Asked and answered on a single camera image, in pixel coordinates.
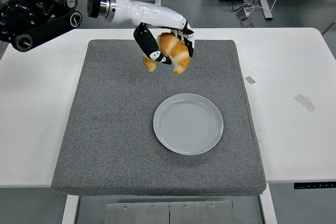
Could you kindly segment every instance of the gray mat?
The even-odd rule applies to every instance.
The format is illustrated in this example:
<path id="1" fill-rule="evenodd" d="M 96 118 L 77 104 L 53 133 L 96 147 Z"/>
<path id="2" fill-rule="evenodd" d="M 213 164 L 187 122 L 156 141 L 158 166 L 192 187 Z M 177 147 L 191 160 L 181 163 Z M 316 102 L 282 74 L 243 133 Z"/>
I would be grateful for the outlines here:
<path id="1" fill-rule="evenodd" d="M 153 129 L 155 109 L 195 93 L 221 111 L 210 151 L 169 151 Z M 199 40 L 185 73 L 148 73 L 133 40 L 93 40 L 79 79 L 52 188 L 71 195 L 248 196 L 266 187 L 235 44 Z"/>

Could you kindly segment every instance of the ceramic plate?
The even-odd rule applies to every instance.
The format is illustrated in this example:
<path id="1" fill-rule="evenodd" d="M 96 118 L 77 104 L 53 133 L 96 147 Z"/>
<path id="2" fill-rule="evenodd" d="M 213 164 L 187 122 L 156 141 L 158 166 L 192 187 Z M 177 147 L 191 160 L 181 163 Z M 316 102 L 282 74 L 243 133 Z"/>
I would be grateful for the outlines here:
<path id="1" fill-rule="evenodd" d="M 177 94 L 164 100 L 153 119 L 160 142 L 179 154 L 196 155 L 214 147 L 223 133 L 218 108 L 197 94 Z"/>

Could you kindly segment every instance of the robotic hand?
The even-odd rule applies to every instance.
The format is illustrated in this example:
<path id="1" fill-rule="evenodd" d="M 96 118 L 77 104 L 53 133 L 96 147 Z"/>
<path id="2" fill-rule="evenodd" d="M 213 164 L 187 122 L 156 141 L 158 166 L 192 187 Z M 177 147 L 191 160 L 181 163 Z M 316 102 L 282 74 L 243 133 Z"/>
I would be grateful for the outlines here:
<path id="1" fill-rule="evenodd" d="M 77 0 L 0 0 L 0 40 L 22 52 L 31 50 L 77 28 L 82 15 L 76 7 Z M 131 0 L 88 0 L 88 16 L 103 16 L 111 23 L 130 21 L 136 26 L 134 38 L 140 48 L 157 62 L 171 64 L 159 51 L 148 25 L 171 29 L 193 55 L 190 25 L 169 8 Z"/>
<path id="2" fill-rule="evenodd" d="M 169 28 L 180 41 L 184 42 L 192 57 L 195 38 L 187 20 L 177 12 L 166 7 L 131 0 L 102 0 L 100 14 L 108 22 L 121 23 L 130 21 L 137 26 L 134 38 L 142 51 L 152 60 L 164 64 L 171 64 L 171 60 L 160 51 L 152 33 L 148 30 L 148 24 L 163 28 Z"/>

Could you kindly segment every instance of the floor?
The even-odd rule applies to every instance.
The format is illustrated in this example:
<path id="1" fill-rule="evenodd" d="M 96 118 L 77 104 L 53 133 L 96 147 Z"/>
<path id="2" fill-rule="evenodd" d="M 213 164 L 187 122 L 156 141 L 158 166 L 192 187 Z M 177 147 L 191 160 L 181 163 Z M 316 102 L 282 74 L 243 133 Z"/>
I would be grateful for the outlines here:
<path id="1" fill-rule="evenodd" d="M 269 5 L 271 6 L 274 1 L 268 0 Z M 258 6 L 258 0 L 255 0 L 254 4 Z M 162 0 L 162 5 L 182 14 L 193 28 L 240 27 L 240 21 L 232 11 L 230 2 Z M 234 8 L 241 5 L 241 2 L 233 3 Z M 79 0 L 77 10 L 86 15 L 86 0 Z M 322 32 L 336 21 L 336 0 L 277 0 L 272 15 L 273 20 L 265 20 L 261 9 L 256 7 L 250 13 L 250 21 L 255 27 L 313 27 Z M 133 25 L 130 23 L 112 25 L 102 18 L 92 19 L 85 16 L 80 28 L 133 28 Z M 324 38 L 336 57 L 336 25 L 324 35 Z M 259 46 L 262 46 L 262 43 L 256 41 Z M 1 43 L 0 52 L 3 53 L 6 46 L 5 43 Z M 279 224 L 334 223 L 336 219 L 335 189 L 294 190 L 293 184 L 271 184 L 270 191 Z M 223 199 L 233 201 L 237 224 L 263 223 L 258 197 Z M 105 203 L 121 200 L 134 202 L 154 199 L 122 196 L 82 197 L 78 209 L 78 223 L 103 223 Z M 65 201 L 64 195 L 49 188 L 0 188 L 0 224 L 61 223 Z"/>

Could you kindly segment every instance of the croissant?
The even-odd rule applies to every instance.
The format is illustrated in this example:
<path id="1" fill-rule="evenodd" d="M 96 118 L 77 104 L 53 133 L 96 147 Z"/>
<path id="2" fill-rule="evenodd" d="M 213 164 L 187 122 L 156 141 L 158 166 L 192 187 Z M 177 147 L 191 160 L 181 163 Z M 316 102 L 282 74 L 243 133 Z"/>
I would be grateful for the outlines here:
<path id="1" fill-rule="evenodd" d="M 187 69 L 190 61 L 188 48 L 173 33 L 160 34 L 156 42 L 162 54 L 172 60 L 174 75 L 179 75 Z M 149 72 L 154 71 L 158 64 L 146 55 L 143 55 L 142 60 Z"/>

